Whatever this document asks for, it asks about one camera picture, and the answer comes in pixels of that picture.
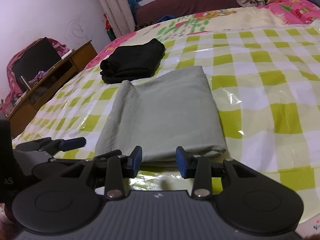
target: pink floral blanket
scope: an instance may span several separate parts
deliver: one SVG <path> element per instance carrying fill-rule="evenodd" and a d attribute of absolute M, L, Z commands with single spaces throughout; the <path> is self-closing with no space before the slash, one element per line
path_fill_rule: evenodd
<path fill-rule="evenodd" d="M 281 15 L 287 24 L 310 24 L 320 18 L 320 8 L 307 0 L 279 0 L 258 8 Z"/>

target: bedsheet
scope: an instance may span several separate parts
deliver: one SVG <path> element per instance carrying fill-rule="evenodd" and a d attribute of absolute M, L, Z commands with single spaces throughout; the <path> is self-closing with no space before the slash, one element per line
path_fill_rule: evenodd
<path fill-rule="evenodd" d="M 148 29 L 166 52 L 154 77 L 133 83 L 202 65 L 228 146 L 223 157 L 231 156 L 298 192 L 305 204 L 301 221 L 320 213 L 320 26 L 204 32 L 196 25 L 191 35 L 175 35 L 172 27 L 180 22 L 183 19 Z M 147 35 L 142 33 L 123 44 L 144 43 Z M 119 86 L 104 84 L 99 72 L 97 65 L 65 84 L 13 144 L 84 136 L 84 148 L 56 157 L 92 157 Z M 212 181 L 214 189 L 221 190 L 219 179 Z M 143 167 L 127 185 L 190 190 L 192 180 L 181 179 L 176 169 Z"/>
<path fill-rule="evenodd" d="M 137 32 L 129 33 L 115 39 L 108 44 L 89 64 L 86 69 L 96 66 L 105 57 L 126 42 L 126 45 L 144 44 L 156 37 L 164 41 L 174 37 L 192 35 L 194 33 L 239 30 L 253 27 L 282 27 L 285 26 L 281 16 L 275 15 L 267 9 L 232 8 L 208 11 L 183 16 L 174 20 L 148 26 Z"/>

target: logo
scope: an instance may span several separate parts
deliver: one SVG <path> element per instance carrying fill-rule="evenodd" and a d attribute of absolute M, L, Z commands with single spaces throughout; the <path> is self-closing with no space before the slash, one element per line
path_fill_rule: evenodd
<path fill-rule="evenodd" d="M 316 221 L 316 225 L 315 225 L 315 226 L 313 226 L 313 229 L 314 229 L 314 230 L 318 230 L 318 228 L 320 228 L 319 223 L 320 223 L 320 221 L 319 221 L 319 220 L 317 220 L 317 221 Z"/>
<path fill-rule="evenodd" d="M 154 197 L 156 197 L 156 198 L 162 198 L 163 195 L 162 195 L 161 193 L 157 193 L 157 194 L 154 195 Z"/>
<path fill-rule="evenodd" d="M 11 185 L 13 184 L 13 179 L 11 177 L 8 177 L 7 179 L 4 179 L 5 185 Z"/>

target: green checkered bedsheet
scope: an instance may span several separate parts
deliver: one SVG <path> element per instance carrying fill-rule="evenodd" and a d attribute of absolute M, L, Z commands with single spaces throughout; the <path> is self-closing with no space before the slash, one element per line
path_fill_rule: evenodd
<path fill-rule="evenodd" d="M 317 27 L 201 33 L 167 39 L 164 45 L 165 56 L 151 79 L 174 69 L 202 65 L 229 155 L 297 191 L 305 203 L 302 221 L 320 213 Z M 119 87 L 104 84 L 99 71 L 98 65 L 68 82 L 14 143 L 48 136 L 84 136 L 84 148 L 60 152 L 57 157 L 92 157 Z M 174 170 L 148 168 L 129 184 L 164 189 L 168 180 L 166 187 L 175 188 L 174 184 L 182 181 L 178 177 Z M 213 181 L 219 190 L 217 180 Z"/>

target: maroon cover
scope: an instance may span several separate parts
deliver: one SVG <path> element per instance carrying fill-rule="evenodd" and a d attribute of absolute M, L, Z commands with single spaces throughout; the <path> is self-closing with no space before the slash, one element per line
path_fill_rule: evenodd
<path fill-rule="evenodd" d="M 237 7 L 240 5 L 236 0 L 156 0 L 139 7 L 136 18 L 138 24 L 156 23 L 166 15 L 178 18 L 199 12 Z"/>

